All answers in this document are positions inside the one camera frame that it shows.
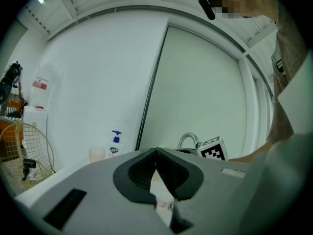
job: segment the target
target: red label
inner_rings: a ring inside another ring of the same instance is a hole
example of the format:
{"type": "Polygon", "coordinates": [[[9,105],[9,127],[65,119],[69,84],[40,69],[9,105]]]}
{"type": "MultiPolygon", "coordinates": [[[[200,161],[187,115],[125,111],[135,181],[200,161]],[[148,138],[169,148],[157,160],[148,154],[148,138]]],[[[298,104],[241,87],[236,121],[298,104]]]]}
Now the red label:
{"type": "Polygon", "coordinates": [[[46,90],[47,89],[47,84],[44,84],[44,83],[39,83],[37,81],[34,81],[33,82],[33,86],[34,87],[37,87],[39,89],[43,89],[43,90],[46,90]]]}

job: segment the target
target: gray clothing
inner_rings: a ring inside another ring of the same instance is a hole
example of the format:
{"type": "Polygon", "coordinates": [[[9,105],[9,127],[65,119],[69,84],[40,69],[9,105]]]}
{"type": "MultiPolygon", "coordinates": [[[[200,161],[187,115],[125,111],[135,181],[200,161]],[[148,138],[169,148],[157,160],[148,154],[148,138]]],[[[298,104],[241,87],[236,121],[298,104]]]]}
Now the gray clothing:
{"type": "Polygon", "coordinates": [[[277,97],[295,76],[308,52],[295,21],[282,5],[278,6],[276,26],[277,43],[272,56],[275,102],[273,121],[267,138],[271,144],[288,139],[293,134],[287,115],[277,97]]]}

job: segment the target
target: blue pump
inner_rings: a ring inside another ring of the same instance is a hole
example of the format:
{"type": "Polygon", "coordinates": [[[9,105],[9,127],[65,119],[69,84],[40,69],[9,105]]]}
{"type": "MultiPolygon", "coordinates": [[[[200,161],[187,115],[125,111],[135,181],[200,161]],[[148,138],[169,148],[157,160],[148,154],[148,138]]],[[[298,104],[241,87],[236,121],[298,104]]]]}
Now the blue pump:
{"type": "Polygon", "coordinates": [[[122,134],[120,131],[112,131],[116,133],[116,137],[114,137],[113,142],[114,143],[119,143],[119,134],[122,134]]]}

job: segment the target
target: plastic cup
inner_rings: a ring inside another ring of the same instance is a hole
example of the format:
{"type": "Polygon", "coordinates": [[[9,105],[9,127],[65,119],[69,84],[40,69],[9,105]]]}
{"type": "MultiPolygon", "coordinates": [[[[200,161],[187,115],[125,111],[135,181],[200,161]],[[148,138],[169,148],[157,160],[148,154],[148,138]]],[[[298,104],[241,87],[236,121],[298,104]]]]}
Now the plastic cup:
{"type": "Polygon", "coordinates": [[[93,147],[89,149],[89,160],[90,163],[104,160],[106,151],[100,147],[93,147]]]}

